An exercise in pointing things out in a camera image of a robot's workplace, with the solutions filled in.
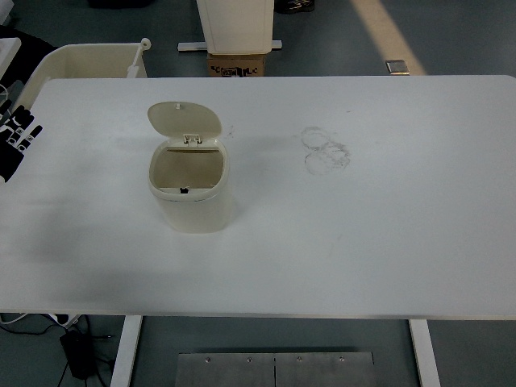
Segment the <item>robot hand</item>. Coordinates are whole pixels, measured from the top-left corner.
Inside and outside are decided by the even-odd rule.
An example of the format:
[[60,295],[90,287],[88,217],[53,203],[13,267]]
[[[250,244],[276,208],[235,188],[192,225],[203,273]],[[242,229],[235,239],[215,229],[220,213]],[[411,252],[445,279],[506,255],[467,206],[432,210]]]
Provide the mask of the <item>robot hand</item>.
[[1,125],[1,182],[8,182],[25,157],[43,127],[31,127],[35,117],[23,105],[19,105]]

